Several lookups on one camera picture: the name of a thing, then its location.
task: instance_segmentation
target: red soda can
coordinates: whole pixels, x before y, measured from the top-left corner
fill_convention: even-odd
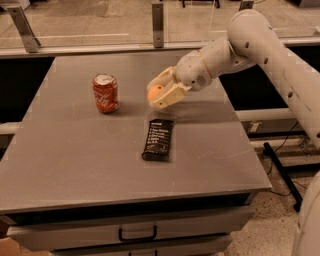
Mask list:
[[[119,108],[118,83],[114,76],[97,75],[92,81],[92,88],[100,112],[111,113]]]

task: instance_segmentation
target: metal frame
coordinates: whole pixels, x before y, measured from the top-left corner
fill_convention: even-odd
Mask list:
[[[155,48],[162,48],[164,46],[163,3],[157,0],[152,2],[152,29],[153,46]]]
[[[41,46],[40,42],[35,37],[21,6],[10,7],[8,12],[19,31],[25,50],[28,53],[37,52]]]
[[[286,46],[318,46],[320,36],[280,38]],[[190,42],[169,42],[164,43],[162,48],[156,48],[153,44],[119,44],[119,45],[92,45],[92,46],[57,46],[40,47],[35,53],[28,53],[24,48],[0,49],[0,59],[9,58],[30,58],[64,55],[84,55],[84,54],[104,54],[104,53],[125,53],[138,51],[170,51],[170,50],[193,50],[206,46],[209,41],[190,41]]]

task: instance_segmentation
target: can lid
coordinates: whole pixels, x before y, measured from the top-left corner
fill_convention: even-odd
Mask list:
[[[107,74],[99,74],[94,78],[94,81],[99,85],[107,85],[114,80],[114,76]]]

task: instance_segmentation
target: cardboard box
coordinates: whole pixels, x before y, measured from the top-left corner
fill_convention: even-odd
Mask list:
[[[1,256],[48,256],[48,252],[22,252],[20,245],[11,238],[0,239]]]
[[[6,237],[8,228],[9,228],[9,225],[0,219],[0,239]]]

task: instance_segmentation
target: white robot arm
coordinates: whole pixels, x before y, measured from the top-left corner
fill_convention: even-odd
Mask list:
[[[318,71],[286,48],[266,18],[255,10],[238,12],[227,35],[185,55],[175,67],[152,80],[147,87],[150,106],[165,108],[181,101],[188,91],[210,85],[213,78],[257,64],[320,149]]]

